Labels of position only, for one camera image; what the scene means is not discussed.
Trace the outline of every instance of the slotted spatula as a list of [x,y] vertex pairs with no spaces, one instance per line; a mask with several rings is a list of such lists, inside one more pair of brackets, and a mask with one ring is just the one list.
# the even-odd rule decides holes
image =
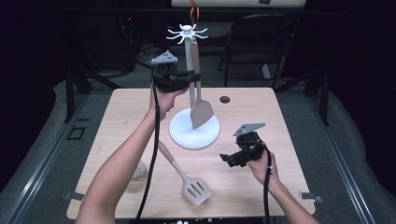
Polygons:
[[[194,65],[194,73],[200,73],[199,50],[195,37],[191,38],[191,57],[192,64]],[[215,114],[213,112],[212,105],[210,105],[208,101],[201,99],[201,80],[196,81],[195,85],[197,87],[197,99],[191,108],[191,122],[193,129],[199,128],[201,125],[205,124]]]
[[183,178],[183,195],[186,196],[187,199],[190,200],[195,205],[200,205],[207,198],[212,195],[212,191],[207,186],[203,179],[199,178],[190,178],[184,174],[181,168],[177,165],[175,159],[172,157],[171,153],[168,151],[168,148],[163,144],[163,142],[159,141],[158,148],[161,153],[168,159],[172,165],[176,168],[178,173]]

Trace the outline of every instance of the wooden spatula handle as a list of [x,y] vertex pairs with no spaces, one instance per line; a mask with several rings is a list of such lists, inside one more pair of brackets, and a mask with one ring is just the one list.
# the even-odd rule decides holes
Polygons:
[[168,148],[163,144],[162,141],[158,142],[158,148],[160,149],[161,153],[168,159],[171,163],[175,160],[171,153],[169,152]]

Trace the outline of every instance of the wooden table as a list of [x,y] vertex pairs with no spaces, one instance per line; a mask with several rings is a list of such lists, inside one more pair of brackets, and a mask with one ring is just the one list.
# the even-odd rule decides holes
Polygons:
[[[230,97],[228,104],[221,96]],[[245,123],[266,123],[257,130],[260,138],[276,154],[279,176],[291,194],[309,213],[315,212],[312,202],[302,200],[298,192],[309,192],[304,174],[296,156],[290,135],[272,89],[269,88],[205,88],[202,97],[212,104],[219,119],[218,139],[201,150],[179,147],[169,134],[169,123],[179,111],[190,106],[189,95],[177,97],[175,107],[161,122],[160,140],[165,143],[175,160],[190,177],[202,178],[213,195],[196,206],[181,192],[182,178],[159,151],[151,186],[142,218],[188,217],[262,217],[264,216],[262,185],[246,167],[230,168],[219,154],[239,151],[233,133]],[[94,175],[111,153],[133,132],[149,108],[149,89],[115,90],[93,142],[91,152],[76,187],[85,194]],[[143,155],[142,162],[150,164],[153,139]],[[147,182],[147,174],[131,181],[120,199],[116,218],[135,218]],[[72,200],[67,210],[69,218],[76,218],[80,201]],[[276,201],[269,197],[271,216],[283,216]]]

